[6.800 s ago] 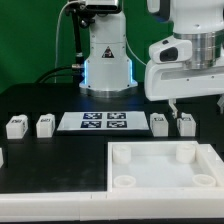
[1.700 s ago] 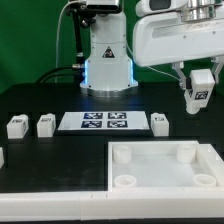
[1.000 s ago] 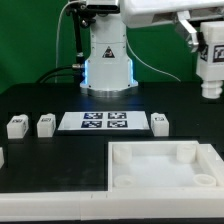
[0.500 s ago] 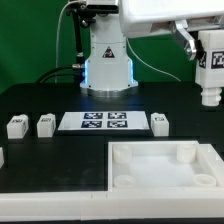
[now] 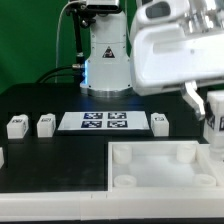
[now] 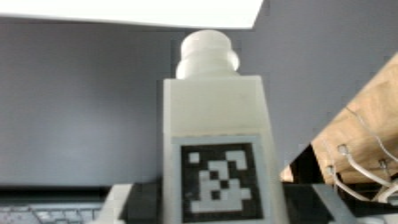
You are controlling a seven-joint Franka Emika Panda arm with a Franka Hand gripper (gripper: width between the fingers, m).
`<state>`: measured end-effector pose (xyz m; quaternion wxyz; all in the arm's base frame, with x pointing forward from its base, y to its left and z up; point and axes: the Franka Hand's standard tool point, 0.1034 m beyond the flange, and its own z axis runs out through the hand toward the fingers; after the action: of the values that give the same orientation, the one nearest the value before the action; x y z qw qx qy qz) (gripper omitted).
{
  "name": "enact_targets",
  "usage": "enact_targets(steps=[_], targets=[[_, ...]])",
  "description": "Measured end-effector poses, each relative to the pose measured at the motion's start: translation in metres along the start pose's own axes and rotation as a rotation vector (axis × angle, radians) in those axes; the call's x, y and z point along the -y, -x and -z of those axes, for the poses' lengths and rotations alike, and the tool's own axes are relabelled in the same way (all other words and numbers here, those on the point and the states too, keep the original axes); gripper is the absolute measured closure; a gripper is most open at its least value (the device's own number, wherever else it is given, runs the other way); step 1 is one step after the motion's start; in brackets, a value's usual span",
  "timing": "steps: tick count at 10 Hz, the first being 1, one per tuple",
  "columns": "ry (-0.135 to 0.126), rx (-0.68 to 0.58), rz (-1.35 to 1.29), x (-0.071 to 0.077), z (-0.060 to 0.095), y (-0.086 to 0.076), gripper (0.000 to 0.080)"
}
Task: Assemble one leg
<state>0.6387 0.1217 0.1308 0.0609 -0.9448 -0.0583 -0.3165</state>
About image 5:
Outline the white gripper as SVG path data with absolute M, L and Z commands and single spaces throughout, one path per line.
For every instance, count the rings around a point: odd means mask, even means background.
M 136 93 L 176 91 L 183 84 L 182 98 L 201 121 L 205 108 L 197 85 L 224 83 L 224 32 L 185 35 L 178 24 L 146 27 L 134 38 L 131 65 Z

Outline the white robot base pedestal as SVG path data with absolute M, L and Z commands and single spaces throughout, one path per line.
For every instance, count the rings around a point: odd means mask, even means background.
M 95 20 L 90 27 L 91 52 L 85 61 L 81 92 L 95 97 L 128 95 L 132 83 L 125 13 L 97 15 Z

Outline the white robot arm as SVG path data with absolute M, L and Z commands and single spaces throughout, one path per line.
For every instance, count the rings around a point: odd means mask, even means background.
M 152 0 L 134 16 L 130 41 L 134 91 L 152 95 L 179 90 L 205 117 L 196 90 L 224 82 L 224 8 L 218 0 Z

